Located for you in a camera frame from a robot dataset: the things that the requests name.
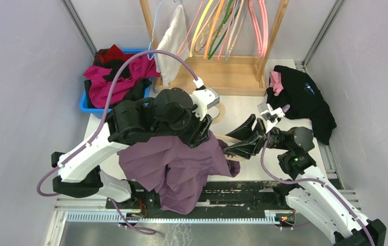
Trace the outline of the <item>purple garment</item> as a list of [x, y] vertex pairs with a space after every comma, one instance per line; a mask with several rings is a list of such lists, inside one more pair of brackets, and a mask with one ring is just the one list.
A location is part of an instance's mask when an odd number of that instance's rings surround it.
[[161, 209], [187, 215], [199, 201], [209, 176], [236, 177], [241, 165], [227, 160], [228, 145], [212, 132], [209, 140], [190, 148], [176, 136], [152, 137], [117, 153], [129, 180], [160, 196]]

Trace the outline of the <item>white skirt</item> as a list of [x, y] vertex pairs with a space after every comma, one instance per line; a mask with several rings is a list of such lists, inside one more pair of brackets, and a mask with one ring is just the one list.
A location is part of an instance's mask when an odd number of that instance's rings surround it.
[[[157, 49], [172, 53], [182, 60], [186, 60], [189, 57], [189, 51], [182, 48], [182, 45], [186, 44], [186, 39], [187, 24], [185, 11], [182, 5], [178, 5]], [[163, 85], [168, 86], [177, 77], [181, 63], [164, 54], [155, 54], [155, 62], [157, 72], [161, 74]]]

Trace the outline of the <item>beige wooden hanger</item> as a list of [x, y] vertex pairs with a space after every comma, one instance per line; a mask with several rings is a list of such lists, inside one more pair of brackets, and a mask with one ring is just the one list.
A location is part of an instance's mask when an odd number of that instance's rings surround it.
[[[219, 102], [214, 107], [218, 109], [218, 115], [212, 119], [212, 123], [211, 123], [212, 126], [221, 122], [224, 119], [225, 114], [226, 114], [226, 108], [222, 102]], [[221, 140], [224, 142], [229, 142], [232, 144], [237, 144], [240, 142], [240, 140], [233, 138], [233, 137], [230, 137], [230, 136], [227, 136], [227, 135], [224, 135], [224, 134], [214, 133], [214, 135], [218, 140]], [[225, 159], [229, 160], [229, 161], [246, 161], [247, 160], [246, 158], [243, 158], [243, 157], [238, 156], [236, 154], [224, 153], [224, 156], [225, 156]]]

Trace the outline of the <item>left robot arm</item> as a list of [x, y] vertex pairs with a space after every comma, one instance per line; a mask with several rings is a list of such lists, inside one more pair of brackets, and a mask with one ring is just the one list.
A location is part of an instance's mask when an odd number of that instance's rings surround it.
[[138, 194], [128, 181], [102, 171], [100, 164], [111, 155], [156, 136], [177, 136], [195, 148], [209, 139], [213, 121], [208, 109], [220, 101], [212, 88], [188, 94], [180, 88], [165, 89], [155, 97], [123, 101], [102, 118], [97, 130], [68, 153], [54, 152], [52, 180], [55, 193], [74, 198], [95, 194], [133, 208]]

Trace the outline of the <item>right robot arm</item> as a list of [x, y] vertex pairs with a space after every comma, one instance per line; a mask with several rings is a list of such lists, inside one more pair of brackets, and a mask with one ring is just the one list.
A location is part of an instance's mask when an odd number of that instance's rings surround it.
[[265, 173], [279, 184], [274, 187], [273, 204], [279, 209], [290, 207], [315, 225], [333, 245], [384, 245], [386, 226], [380, 219], [369, 219], [352, 205], [328, 180], [309, 151], [314, 148], [313, 131], [293, 127], [283, 131], [273, 117], [266, 121], [254, 114], [238, 128], [224, 135], [232, 145], [225, 149], [231, 157], [249, 159], [267, 149], [279, 149], [281, 170], [289, 176], [284, 180], [274, 176], [265, 166]]

